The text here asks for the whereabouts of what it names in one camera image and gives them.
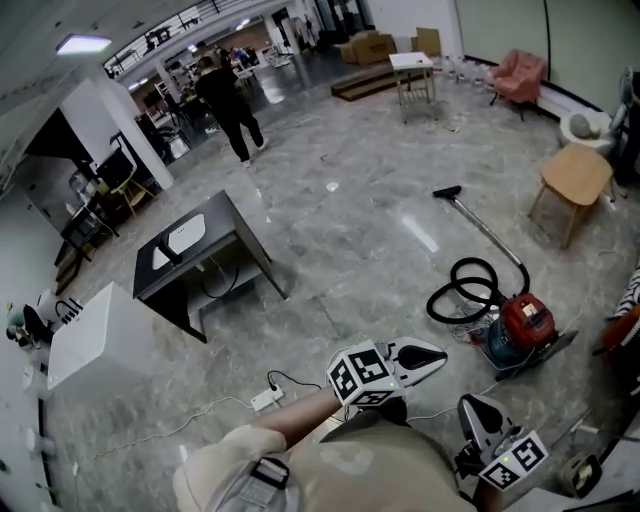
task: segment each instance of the wooden platform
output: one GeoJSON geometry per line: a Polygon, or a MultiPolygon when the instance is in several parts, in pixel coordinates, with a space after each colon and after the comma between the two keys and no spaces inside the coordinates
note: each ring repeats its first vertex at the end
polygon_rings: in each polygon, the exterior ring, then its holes
{"type": "MultiPolygon", "coordinates": [[[[411,81],[422,79],[422,74],[411,77],[411,81]]],[[[402,83],[407,83],[408,78],[404,78],[402,83]]],[[[331,95],[345,101],[356,101],[372,94],[376,94],[396,86],[396,77],[393,68],[386,68],[372,71],[358,78],[352,78],[343,82],[338,82],[331,86],[331,95]]]]}

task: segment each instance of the man in black clothes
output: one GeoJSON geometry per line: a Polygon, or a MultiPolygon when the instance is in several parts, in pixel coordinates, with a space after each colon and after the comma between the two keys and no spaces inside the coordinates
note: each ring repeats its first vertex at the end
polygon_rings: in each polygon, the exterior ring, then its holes
{"type": "Polygon", "coordinates": [[[259,150],[267,146],[269,139],[262,136],[258,121],[251,115],[249,106],[238,96],[233,85],[238,78],[232,70],[222,67],[217,54],[200,59],[198,69],[201,78],[196,83],[196,94],[209,104],[213,115],[220,123],[220,128],[229,137],[236,155],[240,157],[245,167],[249,167],[251,158],[242,138],[240,124],[249,128],[251,138],[259,150]]]}
{"type": "Polygon", "coordinates": [[[614,173],[618,185],[624,187],[637,179],[635,165],[638,154],[640,154],[640,72],[633,74],[633,103],[629,112],[629,137],[614,173]]]}

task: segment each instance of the power strip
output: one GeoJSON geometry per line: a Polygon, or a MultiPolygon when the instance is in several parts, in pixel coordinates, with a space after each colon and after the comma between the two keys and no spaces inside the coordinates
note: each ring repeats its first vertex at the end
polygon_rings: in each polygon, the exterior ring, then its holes
{"type": "Polygon", "coordinates": [[[280,386],[276,385],[275,391],[271,388],[267,388],[265,391],[251,399],[251,406],[256,412],[260,412],[265,407],[274,405],[277,400],[280,400],[284,396],[284,391],[280,386]]]}

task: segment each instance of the chair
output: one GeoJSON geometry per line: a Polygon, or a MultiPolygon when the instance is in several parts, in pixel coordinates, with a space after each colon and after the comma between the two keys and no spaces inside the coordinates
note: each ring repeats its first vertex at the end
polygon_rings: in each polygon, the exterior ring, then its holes
{"type": "Polygon", "coordinates": [[[129,160],[122,151],[122,148],[116,148],[96,169],[96,174],[111,189],[111,194],[120,194],[123,196],[134,217],[136,216],[136,212],[133,207],[136,206],[145,195],[148,194],[154,199],[156,197],[133,179],[137,170],[137,166],[131,163],[131,160],[129,160]],[[138,193],[135,195],[130,189],[131,184],[138,187],[138,193]]]}
{"type": "Polygon", "coordinates": [[[155,194],[152,194],[151,192],[149,192],[148,189],[146,189],[145,187],[143,187],[133,179],[133,175],[136,173],[136,170],[137,169],[134,169],[133,171],[131,171],[131,174],[129,175],[129,177],[120,186],[111,190],[112,194],[120,194],[124,197],[124,200],[129,206],[129,209],[131,210],[131,214],[134,217],[136,217],[136,212],[133,209],[133,207],[136,206],[140,201],[142,201],[142,199],[146,194],[150,195],[154,199],[156,198],[155,194]],[[133,184],[136,187],[138,187],[137,194],[134,195],[133,191],[130,188],[131,186],[130,184],[133,184]]]}
{"type": "Polygon", "coordinates": [[[560,118],[558,140],[562,146],[571,143],[582,144],[593,149],[605,158],[609,158],[620,138],[619,130],[612,125],[612,119],[606,112],[584,109],[569,112],[560,118]],[[582,123],[575,123],[583,116],[582,123]]]}
{"type": "Polygon", "coordinates": [[[498,95],[504,96],[518,104],[520,119],[524,121],[522,104],[527,101],[536,103],[546,71],[547,61],[542,57],[522,50],[511,50],[500,65],[491,69],[496,91],[491,105],[498,95]]]}
{"type": "Polygon", "coordinates": [[[607,183],[611,182],[611,165],[593,149],[582,144],[569,144],[544,165],[540,175],[542,187],[529,210],[529,217],[533,217],[546,190],[569,205],[571,218],[562,244],[562,248],[566,249],[576,225],[596,204],[607,183]]]}

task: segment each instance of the red vacuum cleaner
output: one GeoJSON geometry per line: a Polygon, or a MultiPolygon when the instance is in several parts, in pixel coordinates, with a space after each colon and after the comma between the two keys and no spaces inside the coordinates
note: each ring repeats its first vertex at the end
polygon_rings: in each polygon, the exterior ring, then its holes
{"type": "Polygon", "coordinates": [[[444,324],[472,324],[487,314],[494,314],[498,308],[498,318],[488,327],[470,332],[471,342],[482,352],[497,370],[496,380],[515,377],[526,368],[531,368],[549,359],[566,348],[574,340],[578,331],[560,336],[556,330],[553,314],[535,295],[529,292],[530,277],[527,268],[491,229],[469,208],[460,202],[458,194],[461,186],[437,190],[434,197],[447,199],[451,205],[475,224],[512,262],[523,277],[520,293],[505,297],[498,288],[495,269],[480,258],[463,258],[451,268],[451,282],[437,290],[427,302],[427,313],[434,320],[444,324]],[[484,269],[489,279],[484,277],[458,277],[461,268],[476,265],[484,269]],[[489,290],[489,298],[474,295],[464,285],[476,284],[489,290]],[[461,297],[481,305],[480,309],[462,318],[445,317],[434,309],[435,303],[446,293],[455,290],[461,297]]]}

